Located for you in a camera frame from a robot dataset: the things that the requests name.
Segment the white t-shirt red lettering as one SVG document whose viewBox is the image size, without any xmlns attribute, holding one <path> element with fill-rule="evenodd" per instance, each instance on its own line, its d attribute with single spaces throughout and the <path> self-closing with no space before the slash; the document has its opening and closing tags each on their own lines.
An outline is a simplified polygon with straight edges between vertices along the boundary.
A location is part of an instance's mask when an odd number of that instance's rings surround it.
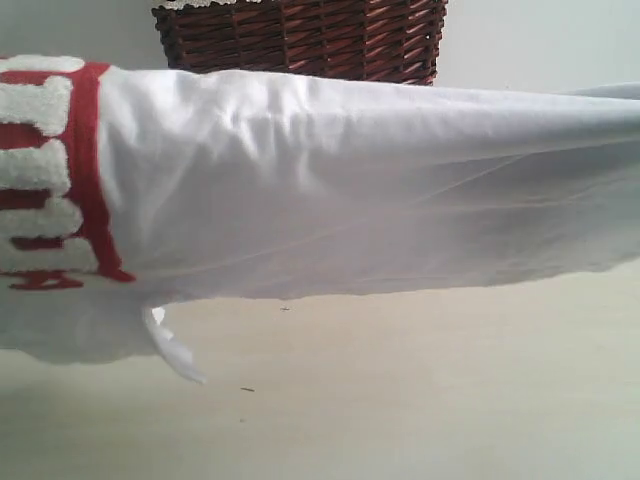
<svg viewBox="0 0 640 480">
<path fill-rule="evenodd" d="M 489 287 L 639 255 L 639 88 L 1 62 L 1 346 L 161 356 L 167 305 Z"/>
</svg>

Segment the dark red wicker basket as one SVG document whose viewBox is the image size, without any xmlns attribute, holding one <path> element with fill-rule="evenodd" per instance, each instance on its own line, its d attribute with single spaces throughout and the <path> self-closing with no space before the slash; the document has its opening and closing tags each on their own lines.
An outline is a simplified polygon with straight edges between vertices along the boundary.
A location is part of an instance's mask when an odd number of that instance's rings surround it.
<svg viewBox="0 0 640 480">
<path fill-rule="evenodd" d="M 152 7 L 170 68 L 242 69 L 430 85 L 447 13 L 434 0 L 298 0 Z"/>
</svg>

